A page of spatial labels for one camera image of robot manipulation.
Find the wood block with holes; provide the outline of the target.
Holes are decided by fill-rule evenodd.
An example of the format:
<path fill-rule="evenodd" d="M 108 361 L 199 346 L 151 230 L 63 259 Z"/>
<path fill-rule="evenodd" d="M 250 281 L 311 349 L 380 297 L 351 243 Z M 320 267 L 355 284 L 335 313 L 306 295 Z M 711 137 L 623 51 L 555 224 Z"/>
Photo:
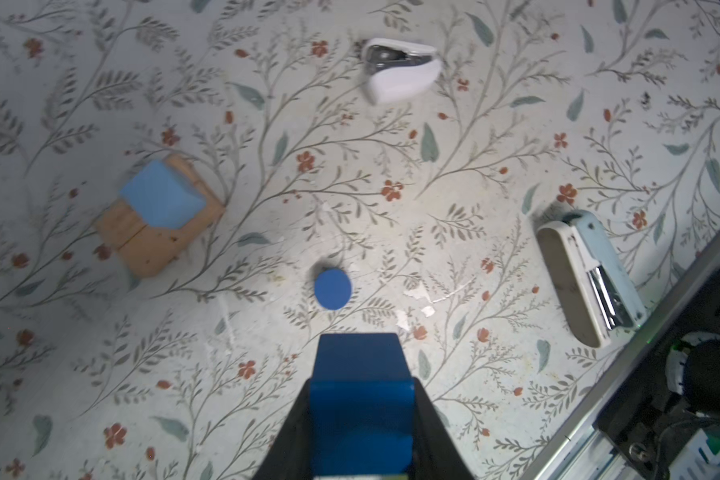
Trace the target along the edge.
<path fill-rule="evenodd" d="M 207 201 L 206 207 L 181 229 L 153 228 L 146 224 L 118 253 L 138 278 L 154 277 L 199 238 L 225 213 L 225 207 L 191 164 L 179 154 L 163 159 L 186 176 Z"/>

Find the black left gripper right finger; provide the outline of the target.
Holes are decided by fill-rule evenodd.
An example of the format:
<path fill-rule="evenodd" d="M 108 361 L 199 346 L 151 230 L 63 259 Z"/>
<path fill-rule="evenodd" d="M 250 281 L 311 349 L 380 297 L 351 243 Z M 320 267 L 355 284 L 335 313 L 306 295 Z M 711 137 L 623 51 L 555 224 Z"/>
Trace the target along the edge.
<path fill-rule="evenodd" d="M 418 378 L 414 378 L 413 457 L 410 478 L 474 479 Z"/>

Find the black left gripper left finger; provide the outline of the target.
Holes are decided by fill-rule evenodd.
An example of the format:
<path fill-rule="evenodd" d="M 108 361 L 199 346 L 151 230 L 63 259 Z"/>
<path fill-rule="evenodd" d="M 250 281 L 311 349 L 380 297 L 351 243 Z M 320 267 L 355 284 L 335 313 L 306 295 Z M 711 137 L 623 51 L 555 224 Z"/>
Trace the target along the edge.
<path fill-rule="evenodd" d="M 310 381 L 302 386 L 254 480 L 310 480 L 312 420 Z"/>

